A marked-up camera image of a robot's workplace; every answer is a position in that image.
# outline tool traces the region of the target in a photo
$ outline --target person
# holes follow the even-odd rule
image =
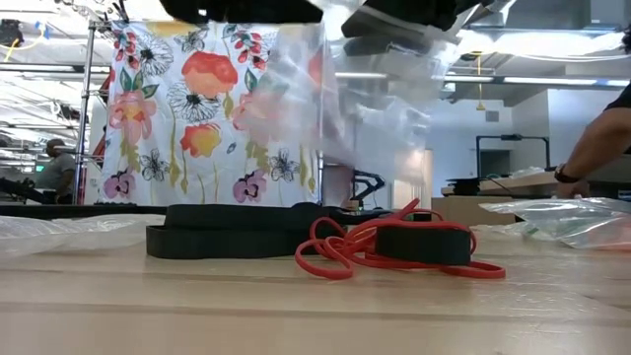
[[[64,146],[61,139],[51,139],[46,143],[46,154],[52,158],[35,181],[35,188],[54,190],[52,200],[58,204],[72,203],[72,181],[75,175],[75,160],[55,147]]]
[[[627,54],[631,53],[631,26],[625,31],[622,40]],[[609,104],[590,123],[579,142],[574,147],[570,159],[557,167],[555,178],[558,181],[558,198],[590,196],[590,186],[585,177],[604,165],[619,158],[625,152],[631,153],[631,84],[620,97]]]

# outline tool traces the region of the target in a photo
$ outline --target wristwatch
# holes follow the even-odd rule
[[[580,180],[582,180],[582,178],[580,177],[568,177],[565,174],[563,174],[563,168],[565,168],[565,164],[561,164],[560,166],[556,167],[556,171],[554,172],[554,178],[562,183],[576,183],[579,182]]]

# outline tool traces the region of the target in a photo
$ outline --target doorway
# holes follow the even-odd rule
[[[480,171],[483,178],[490,175],[506,176],[511,172],[511,151],[482,150],[480,152]]]

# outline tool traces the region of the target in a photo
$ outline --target black cable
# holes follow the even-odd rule
[[[505,189],[510,195],[513,195],[513,192],[510,191],[507,187],[505,187],[504,185],[500,184],[499,182],[497,182],[494,178],[492,177],[487,177],[486,179],[495,182],[495,184],[497,184],[498,186],[502,187],[503,189]]]

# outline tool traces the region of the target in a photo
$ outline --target desk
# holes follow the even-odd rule
[[[479,236],[503,281],[290,257],[174,261],[144,246],[0,263],[2,355],[628,354],[631,254]]]

